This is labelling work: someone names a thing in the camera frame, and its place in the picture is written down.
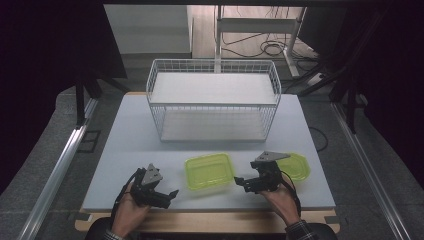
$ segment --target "wooden table edge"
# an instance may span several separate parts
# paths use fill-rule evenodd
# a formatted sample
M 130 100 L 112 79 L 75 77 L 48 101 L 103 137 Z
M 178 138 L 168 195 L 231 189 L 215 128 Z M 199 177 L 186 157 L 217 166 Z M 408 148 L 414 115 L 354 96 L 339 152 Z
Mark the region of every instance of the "wooden table edge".
M 110 213 L 87 213 L 86 220 L 76 220 L 78 231 L 88 231 L 99 218 Z M 334 209 L 303 211 L 302 219 L 310 223 L 324 223 L 335 233 L 340 231 Z M 285 224 L 273 212 L 149 212 L 140 232 L 150 233 L 284 233 Z

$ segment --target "table surface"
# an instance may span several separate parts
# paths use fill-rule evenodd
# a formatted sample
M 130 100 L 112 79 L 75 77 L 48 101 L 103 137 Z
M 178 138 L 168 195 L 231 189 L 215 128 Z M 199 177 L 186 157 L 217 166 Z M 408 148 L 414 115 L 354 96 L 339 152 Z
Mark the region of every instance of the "table surface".
M 187 188 L 186 159 L 226 152 L 238 177 L 258 177 L 250 167 L 264 150 L 296 152 L 304 155 L 311 168 L 310 176 L 295 182 L 302 210 L 328 210 L 335 203 L 315 150 L 299 100 L 282 95 L 270 134 L 262 143 L 162 143 L 159 140 L 145 95 L 124 96 L 115 122 L 99 160 L 82 208 L 89 212 L 109 212 L 122 185 L 137 168 L 153 163 L 163 180 L 156 190 L 169 193 L 179 189 L 168 211 L 246 211 L 269 209 L 260 195 L 245 193 L 235 183 L 191 191 Z

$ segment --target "translucent lid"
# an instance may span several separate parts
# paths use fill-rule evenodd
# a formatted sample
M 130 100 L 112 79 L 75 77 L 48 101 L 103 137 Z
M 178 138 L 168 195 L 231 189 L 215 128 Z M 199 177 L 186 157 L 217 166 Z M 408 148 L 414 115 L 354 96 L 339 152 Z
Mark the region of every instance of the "translucent lid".
M 289 158 L 277 160 L 278 167 L 281 171 L 287 173 L 293 181 L 305 180 L 311 173 L 308 161 L 304 156 L 297 153 L 289 154 Z
M 234 180 L 233 164 L 226 153 L 190 158 L 185 162 L 185 171 L 190 190 L 218 186 Z

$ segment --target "human hand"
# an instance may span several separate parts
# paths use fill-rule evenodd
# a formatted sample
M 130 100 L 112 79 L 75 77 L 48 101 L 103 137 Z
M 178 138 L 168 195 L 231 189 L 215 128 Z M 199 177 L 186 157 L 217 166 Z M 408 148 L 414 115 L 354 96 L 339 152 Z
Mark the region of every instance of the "human hand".
M 285 175 L 283 175 L 283 179 L 293 187 Z M 287 227 L 300 221 L 296 203 L 283 184 L 280 184 L 278 189 L 273 192 L 261 191 L 259 193 L 270 203 L 272 210 L 284 220 Z
M 129 193 L 131 184 L 128 184 L 126 193 L 119 202 L 118 210 L 116 211 L 115 219 L 112 225 L 112 233 L 119 237 L 125 238 L 128 234 L 134 231 L 146 218 L 150 210 L 150 206 L 139 207 Z

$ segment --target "white shelf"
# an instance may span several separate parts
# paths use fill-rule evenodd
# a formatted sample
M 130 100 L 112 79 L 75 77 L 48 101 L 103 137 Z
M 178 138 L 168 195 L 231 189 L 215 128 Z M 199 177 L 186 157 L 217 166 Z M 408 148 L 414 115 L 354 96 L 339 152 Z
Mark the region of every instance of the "white shelf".
M 266 73 L 159 72 L 151 104 L 276 105 Z

